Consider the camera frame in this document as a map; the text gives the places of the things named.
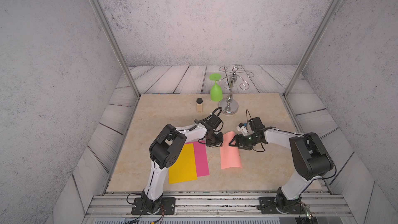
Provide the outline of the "salmon pink paper sheet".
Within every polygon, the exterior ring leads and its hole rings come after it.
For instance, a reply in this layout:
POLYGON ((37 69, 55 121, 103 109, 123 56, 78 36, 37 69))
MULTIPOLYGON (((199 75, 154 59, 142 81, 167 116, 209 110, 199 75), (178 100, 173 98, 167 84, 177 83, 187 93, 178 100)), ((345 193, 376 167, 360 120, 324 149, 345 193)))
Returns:
POLYGON ((237 147, 229 146, 235 137, 235 132, 230 131, 223 135, 223 143, 220 147, 221 169, 242 168, 241 158, 237 147))

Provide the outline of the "magenta paper sheet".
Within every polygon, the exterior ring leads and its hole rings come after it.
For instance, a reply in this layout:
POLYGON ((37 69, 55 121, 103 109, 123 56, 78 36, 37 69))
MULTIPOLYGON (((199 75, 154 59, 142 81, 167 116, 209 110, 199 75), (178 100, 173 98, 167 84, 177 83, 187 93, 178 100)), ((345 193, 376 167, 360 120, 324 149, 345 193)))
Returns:
POLYGON ((208 176, 209 165, 207 159, 206 145, 199 142, 191 142, 194 148, 195 165, 197 177, 208 176))

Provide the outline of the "yellow paper sheet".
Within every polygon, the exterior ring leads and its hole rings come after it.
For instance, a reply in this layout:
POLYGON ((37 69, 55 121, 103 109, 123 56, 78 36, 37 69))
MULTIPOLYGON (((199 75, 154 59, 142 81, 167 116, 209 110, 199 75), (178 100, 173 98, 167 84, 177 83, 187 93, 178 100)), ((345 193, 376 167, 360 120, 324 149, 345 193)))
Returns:
POLYGON ((182 183, 197 178, 194 145, 185 144, 177 161, 169 169, 169 183, 182 183))

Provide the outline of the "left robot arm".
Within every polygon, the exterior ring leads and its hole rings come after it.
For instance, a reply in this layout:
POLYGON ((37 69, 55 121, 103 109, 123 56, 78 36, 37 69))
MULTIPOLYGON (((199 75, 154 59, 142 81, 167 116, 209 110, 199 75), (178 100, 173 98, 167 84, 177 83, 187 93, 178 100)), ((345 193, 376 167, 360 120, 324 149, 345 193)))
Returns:
POLYGON ((195 120, 193 125, 186 127, 167 124, 162 129, 149 148, 151 171, 141 194, 143 205, 152 213, 161 205, 166 175, 180 156, 185 143, 204 140, 209 147, 221 145, 222 133, 216 129, 220 125, 223 125, 221 120, 195 120))

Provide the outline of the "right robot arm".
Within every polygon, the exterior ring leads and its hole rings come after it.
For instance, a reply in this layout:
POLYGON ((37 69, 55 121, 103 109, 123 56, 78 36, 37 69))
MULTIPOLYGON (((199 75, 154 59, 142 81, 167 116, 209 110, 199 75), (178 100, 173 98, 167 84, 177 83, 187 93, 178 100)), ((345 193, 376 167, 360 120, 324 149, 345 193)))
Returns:
POLYGON ((265 127, 259 117, 249 120, 248 123, 252 133, 248 136, 235 135, 228 146, 253 150, 257 144, 276 144, 291 151, 295 171, 278 188, 274 203, 278 212, 288 214, 295 207, 301 206, 301 195, 312 182, 322 179, 335 168, 335 164, 318 134, 314 132, 302 134, 265 127))

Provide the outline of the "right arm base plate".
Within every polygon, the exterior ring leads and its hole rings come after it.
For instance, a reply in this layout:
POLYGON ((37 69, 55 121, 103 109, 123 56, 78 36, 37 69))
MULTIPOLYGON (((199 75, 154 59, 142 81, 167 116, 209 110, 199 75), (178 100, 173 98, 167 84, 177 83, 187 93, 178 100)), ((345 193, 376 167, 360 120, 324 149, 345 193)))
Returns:
POLYGON ((304 215, 306 212, 301 199, 285 200, 279 197, 260 197, 257 209, 261 214, 304 215))

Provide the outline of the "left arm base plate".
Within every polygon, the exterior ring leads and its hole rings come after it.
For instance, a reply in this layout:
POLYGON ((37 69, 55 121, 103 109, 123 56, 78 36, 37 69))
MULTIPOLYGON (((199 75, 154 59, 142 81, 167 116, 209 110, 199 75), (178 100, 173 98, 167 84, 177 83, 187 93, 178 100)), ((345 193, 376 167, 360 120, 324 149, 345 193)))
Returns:
POLYGON ((148 198, 135 198, 132 215, 174 215, 176 198, 161 197, 156 201, 148 198))

